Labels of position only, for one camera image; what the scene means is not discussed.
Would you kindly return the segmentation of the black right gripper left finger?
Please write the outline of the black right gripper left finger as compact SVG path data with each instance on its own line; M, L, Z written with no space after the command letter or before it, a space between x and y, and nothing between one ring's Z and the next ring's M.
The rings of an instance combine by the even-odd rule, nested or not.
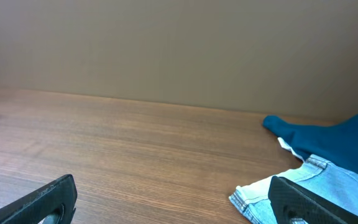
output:
M63 175L0 208L0 224L70 224L77 196L73 176Z

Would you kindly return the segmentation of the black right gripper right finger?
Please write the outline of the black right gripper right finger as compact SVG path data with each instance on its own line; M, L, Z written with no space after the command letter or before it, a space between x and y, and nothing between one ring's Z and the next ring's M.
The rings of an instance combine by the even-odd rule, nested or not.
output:
M268 199L278 224L358 223L357 215L284 177L272 177Z

